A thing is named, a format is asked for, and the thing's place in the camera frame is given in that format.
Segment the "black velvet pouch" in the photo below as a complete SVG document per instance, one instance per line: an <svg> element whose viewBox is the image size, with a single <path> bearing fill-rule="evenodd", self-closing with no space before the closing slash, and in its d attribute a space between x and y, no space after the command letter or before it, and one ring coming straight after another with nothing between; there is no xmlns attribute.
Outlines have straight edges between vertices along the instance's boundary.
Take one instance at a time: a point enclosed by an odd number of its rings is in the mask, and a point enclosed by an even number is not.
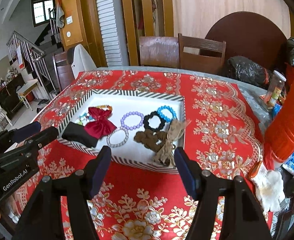
<svg viewBox="0 0 294 240"><path fill-rule="evenodd" d="M84 126L70 122L63 134L62 138L68 141L76 141L85 145L88 148L95 148L97 146L98 139L89 135Z"/></svg>

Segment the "red satin bow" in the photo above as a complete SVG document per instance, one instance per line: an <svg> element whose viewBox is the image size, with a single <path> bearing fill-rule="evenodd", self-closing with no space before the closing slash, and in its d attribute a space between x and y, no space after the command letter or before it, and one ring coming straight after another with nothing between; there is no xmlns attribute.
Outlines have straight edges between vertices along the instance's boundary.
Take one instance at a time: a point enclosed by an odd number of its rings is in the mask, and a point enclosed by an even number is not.
<svg viewBox="0 0 294 240"><path fill-rule="evenodd" d="M117 129L117 127L108 119L112 114L111 110L89 107L88 113L94 120L88 122L84 129L92 137L101 139Z"/></svg>

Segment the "leopard print bow clip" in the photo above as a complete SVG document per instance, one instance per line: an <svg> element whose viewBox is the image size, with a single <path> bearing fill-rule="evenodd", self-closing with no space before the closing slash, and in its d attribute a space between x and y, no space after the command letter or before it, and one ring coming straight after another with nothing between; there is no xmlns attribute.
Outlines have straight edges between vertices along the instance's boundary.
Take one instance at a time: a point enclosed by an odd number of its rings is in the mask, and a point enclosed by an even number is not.
<svg viewBox="0 0 294 240"><path fill-rule="evenodd" d="M162 164L167 167L176 167L174 161L173 151L176 148L175 141L178 141L186 127L191 123L191 120L179 121L172 119L167 131L167 138L162 148L153 157L154 162Z"/></svg>

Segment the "brown flower scrunchie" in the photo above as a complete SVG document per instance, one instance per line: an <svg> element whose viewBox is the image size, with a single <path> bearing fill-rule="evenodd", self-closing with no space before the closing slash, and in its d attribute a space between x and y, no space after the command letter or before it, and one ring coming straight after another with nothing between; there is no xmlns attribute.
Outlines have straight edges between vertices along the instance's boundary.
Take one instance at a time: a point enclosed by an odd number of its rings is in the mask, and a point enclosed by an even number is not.
<svg viewBox="0 0 294 240"><path fill-rule="evenodd" d="M143 132L137 132L133 139L135 142L143 144L145 148L157 153L165 144L167 132L153 132L150 129L146 129Z"/></svg>

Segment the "small white side table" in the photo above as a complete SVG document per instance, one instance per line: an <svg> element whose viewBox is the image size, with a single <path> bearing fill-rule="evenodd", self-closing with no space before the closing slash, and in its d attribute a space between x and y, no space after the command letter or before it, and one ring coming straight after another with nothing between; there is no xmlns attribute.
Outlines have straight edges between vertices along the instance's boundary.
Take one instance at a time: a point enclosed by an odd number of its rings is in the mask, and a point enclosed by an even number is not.
<svg viewBox="0 0 294 240"><path fill-rule="evenodd" d="M22 101L24 105L31 111L32 111L32 108L26 96L28 96L28 94L30 94L37 86L38 86L38 80L33 79L33 80L27 81L27 83L25 83L22 87L17 88L16 90L16 94L18 95L18 98L20 99L20 101Z"/></svg>

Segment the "metal stair railing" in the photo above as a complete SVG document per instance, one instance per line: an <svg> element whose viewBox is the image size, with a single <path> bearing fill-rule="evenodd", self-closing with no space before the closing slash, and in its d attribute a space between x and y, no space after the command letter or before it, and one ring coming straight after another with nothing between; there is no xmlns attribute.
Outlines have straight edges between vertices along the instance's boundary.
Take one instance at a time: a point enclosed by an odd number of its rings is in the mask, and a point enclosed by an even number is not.
<svg viewBox="0 0 294 240"><path fill-rule="evenodd" d="M20 48L22 59L31 68L48 98L59 93L52 56L64 51L60 29L56 25L56 9L48 9L49 24L44 28L35 43L23 37L17 31L6 43L11 61L18 59L17 48Z"/></svg>

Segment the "white jacket on chair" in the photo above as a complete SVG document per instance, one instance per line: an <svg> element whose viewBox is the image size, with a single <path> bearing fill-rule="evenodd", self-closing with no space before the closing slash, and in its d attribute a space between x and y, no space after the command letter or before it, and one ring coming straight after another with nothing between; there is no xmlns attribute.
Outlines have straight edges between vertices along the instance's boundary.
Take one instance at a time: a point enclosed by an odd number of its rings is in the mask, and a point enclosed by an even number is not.
<svg viewBox="0 0 294 240"><path fill-rule="evenodd" d="M71 65L75 79L80 72L89 72L97 69L92 57L82 44L67 50L67 62Z"/></svg>

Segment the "stack of red cups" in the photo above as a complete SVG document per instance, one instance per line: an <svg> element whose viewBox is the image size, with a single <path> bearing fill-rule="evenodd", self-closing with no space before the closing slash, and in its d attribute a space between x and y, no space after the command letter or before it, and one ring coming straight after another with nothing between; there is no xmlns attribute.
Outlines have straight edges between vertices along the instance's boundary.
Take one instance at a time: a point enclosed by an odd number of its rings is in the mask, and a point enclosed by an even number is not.
<svg viewBox="0 0 294 240"><path fill-rule="evenodd" d="M274 168L274 162L283 163L294 152L294 81L282 108L264 134L263 162Z"/></svg>

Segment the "striped white tray box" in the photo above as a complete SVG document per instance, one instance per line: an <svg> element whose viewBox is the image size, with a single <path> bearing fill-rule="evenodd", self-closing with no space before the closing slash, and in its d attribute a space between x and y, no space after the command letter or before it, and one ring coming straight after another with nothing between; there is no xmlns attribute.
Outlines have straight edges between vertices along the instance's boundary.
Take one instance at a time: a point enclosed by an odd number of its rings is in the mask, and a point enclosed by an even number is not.
<svg viewBox="0 0 294 240"><path fill-rule="evenodd" d="M159 128L168 131L171 119L186 119L185 100L181 95L140 92L137 90L92 89L73 96L76 103L67 109L67 115L58 126L58 142L89 155L98 155L101 147L107 145L112 151L112 161L144 170L177 174L177 168L167 167L153 160L155 152L134 141L139 131ZM62 138L66 126L73 122L86 125L93 121L88 113L89 107L111 106L112 114L108 118L117 129L98 140L95 148L88 148L80 142Z"/></svg>

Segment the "window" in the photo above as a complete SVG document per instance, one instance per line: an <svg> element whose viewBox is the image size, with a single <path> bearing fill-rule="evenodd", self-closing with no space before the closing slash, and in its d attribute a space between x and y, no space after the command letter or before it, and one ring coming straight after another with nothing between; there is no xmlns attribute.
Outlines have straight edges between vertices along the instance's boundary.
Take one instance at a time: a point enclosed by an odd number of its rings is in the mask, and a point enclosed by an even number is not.
<svg viewBox="0 0 294 240"><path fill-rule="evenodd" d="M54 0L31 0L33 26L48 23L50 13L54 8Z"/></svg>

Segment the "clear jar with label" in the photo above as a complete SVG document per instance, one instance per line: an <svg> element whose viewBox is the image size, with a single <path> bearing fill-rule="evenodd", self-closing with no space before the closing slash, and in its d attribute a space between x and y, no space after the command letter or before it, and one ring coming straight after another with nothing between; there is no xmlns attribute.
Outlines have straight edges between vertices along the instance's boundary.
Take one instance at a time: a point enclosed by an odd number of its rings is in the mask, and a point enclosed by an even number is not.
<svg viewBox="0 0 294 240"><path fill-rule="evenodd" d="M272 109L283 90L285 85L286 78L277 70L273 72L267 93L264 97L264 103L266 104L267 109Z"/></svg>

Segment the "black plastic bag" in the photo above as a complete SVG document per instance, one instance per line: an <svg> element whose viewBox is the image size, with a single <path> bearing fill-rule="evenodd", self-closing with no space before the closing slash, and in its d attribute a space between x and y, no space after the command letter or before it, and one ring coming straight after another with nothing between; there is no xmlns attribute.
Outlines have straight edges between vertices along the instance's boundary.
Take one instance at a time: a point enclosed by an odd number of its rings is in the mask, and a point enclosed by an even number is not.
<svg viewBox="0 0 294 240"><path fill-rule="evenodd" d="M266 89L272 77L270 70L244 56L230 57L227 61L228 77Z"/></svg>

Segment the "wooden chair behind table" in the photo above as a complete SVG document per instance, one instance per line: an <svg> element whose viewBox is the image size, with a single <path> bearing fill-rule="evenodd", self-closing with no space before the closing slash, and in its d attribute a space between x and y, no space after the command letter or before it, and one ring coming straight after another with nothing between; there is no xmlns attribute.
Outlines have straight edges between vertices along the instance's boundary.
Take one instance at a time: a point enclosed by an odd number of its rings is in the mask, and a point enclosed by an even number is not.
<svg viewBox="0 0 294 240"><path fill-rule="evenodd" d="M180 68L209 74L221 74L226 42L178 34Z"/></svg>

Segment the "round dark wooden tabletop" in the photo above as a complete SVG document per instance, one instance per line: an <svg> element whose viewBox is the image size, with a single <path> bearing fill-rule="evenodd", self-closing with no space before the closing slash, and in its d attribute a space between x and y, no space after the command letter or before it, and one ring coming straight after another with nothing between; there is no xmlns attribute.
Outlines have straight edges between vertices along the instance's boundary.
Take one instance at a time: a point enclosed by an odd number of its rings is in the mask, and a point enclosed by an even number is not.
<svg viewBox="0 0 294 240"><path fill-rule="evenodd" d="M286 59L287 38L268 18L247 11L234 12L217 21L206 39L225 41L225 61L244 56L260 66L274 70Z"/></svg>

